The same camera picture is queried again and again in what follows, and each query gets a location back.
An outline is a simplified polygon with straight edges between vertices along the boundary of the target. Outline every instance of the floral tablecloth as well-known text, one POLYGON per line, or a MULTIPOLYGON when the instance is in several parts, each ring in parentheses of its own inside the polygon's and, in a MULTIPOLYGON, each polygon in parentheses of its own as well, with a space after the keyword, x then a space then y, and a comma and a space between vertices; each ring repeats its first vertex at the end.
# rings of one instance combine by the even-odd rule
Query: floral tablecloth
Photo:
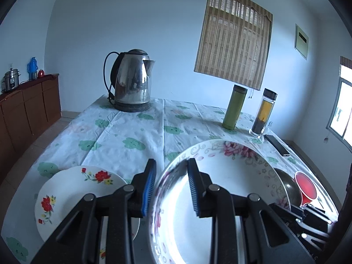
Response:
MULTIPOLYGON (((290 157, 282 157, 267 140, 248 133, 253 116, 241 113, 236 129, 231 131, 221 126, 225 109, 164 99, 152 99, 151 103, 148 111, 125 113, 114 109, 102 96, 75 118, 32 165, 10 203, 1 230, 21 263, 29 263, 43 245, 34 206, 40 188, 59 170, 97 166, 130 182, 153 158, 158 177, 180 152, 209 139, 242 143, 291 176, 297 171, 308 174, 318 188, 319 202, 314 205, 322 205, 332 219, 337 219, 337 209, 326 190, 284 142, 290 157)), ((138 263, 151 263, 150 258, 146 260, 149 252, 145 236, 142 221, 134 241, 138 263)))

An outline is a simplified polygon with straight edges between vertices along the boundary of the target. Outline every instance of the metal bowl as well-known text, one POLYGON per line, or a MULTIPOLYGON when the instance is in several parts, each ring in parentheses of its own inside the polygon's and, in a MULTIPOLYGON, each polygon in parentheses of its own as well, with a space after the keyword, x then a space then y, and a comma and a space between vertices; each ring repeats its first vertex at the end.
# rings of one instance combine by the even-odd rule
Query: metal bowl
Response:
MULTIPOLYGON (((148 211, 148 243, 155 263, 202 264, 209 262, 212 218, 194 212, 187 174, 187 159, 195 158, 200 171, 230 193, 257 193, 268 204, 290 208, 286 190, 275 170, 248 143, 207 140, 178 155, 157 182, 148 211)), ((239 263, 245 261, 245 239, 239 216, 239 263)))
POLYGON ((282 183, 285 186, 285 190, 287 192, 290 203, 299 207, 302 204, 302 194, 298 185, 288 173, 277 168, 274 168, 274 170, 279 175, 282 183))

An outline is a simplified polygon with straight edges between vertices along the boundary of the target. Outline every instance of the window frame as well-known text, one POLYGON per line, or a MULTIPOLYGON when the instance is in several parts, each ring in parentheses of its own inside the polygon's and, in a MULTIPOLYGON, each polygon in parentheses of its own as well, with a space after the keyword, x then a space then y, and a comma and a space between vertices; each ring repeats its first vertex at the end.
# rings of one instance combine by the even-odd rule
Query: window frame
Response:
POLYGON ((344 136, 345 136, 347 127, 348 127, 349 123, 352 122, 352 118, 351 118, 351 117, 352 117, 352 110, 351 110, 351 112, 350 112, 350 117, 348 118, 348 121, 347 121, 345 130, 344 130, 342 136, 341 136, 339 133, 337 133, 337 132, 331 127, 332 120, 334 119, 334 116, 335 116, 335 112, 336 112, 336 108, 337 108, 337 103, 339 102, 342 83, 345 83, 345 84, 349 85, 350 87, 352 87, 352 82, 349 82, 348 80, 346 80, 346 79, 344 79, 344 78, 341 77, 341 64, 340 64, 339 85, 338 85, 338 87, 337 87, 337 93, 336 93, 336 97, 335 97, 334 106, 333 106, 333 109, 332 109, 332 111, 331 111, 331 115, 330 115, 330 118, 329 118, 329 122, 328 122, 328 124, 326 125, 326 129, 328 129, 328 131, 330 131, 337 139, 339 139, 339 140, 348 148, 348 150, 352 153, 352 145, 350 145, 350 143, 348 143, 348 142, 344 139, 344 136))

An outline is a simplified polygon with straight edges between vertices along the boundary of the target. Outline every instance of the kettle base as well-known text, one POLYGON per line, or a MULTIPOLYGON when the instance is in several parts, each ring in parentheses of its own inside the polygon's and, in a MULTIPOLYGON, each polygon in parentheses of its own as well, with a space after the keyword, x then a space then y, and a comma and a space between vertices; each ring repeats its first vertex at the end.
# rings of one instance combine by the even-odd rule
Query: kettle base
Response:
POLYGON ((123 111, 123 112, 141 112, 148 110, 150 108, 150 102, 142 103, 142 104, 126 104, 126 103, 120 103, 115 101, 114 107, 117 110, 123 111))

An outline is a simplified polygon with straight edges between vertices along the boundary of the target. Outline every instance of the floor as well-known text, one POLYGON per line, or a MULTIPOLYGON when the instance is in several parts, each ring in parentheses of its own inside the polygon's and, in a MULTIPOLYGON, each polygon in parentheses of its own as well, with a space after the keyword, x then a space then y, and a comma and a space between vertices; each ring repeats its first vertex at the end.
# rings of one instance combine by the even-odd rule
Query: floor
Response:
POLYGON ((58 136, 58 134, 72 121, 71 118, 61 117, 47 129, 18 159, 0 185, 0 230, 7 208, 24 176, 44 149, 58 136))

